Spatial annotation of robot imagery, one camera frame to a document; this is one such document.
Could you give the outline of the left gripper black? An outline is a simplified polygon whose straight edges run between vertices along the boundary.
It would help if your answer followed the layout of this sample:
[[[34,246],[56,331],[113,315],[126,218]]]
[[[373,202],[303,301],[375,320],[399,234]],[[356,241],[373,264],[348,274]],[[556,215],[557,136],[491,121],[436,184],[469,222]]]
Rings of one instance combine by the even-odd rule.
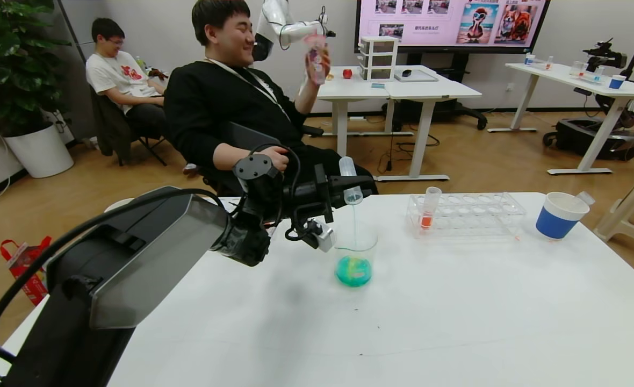
[[[312,181],[298,184],[295,174],[283,187],[283,218],[297,223],[314,217],[334,222],[332,208],[356,206],[364,198],[376,195],[376,183],[371,176],[330,176],[322,164],[314,165]]]

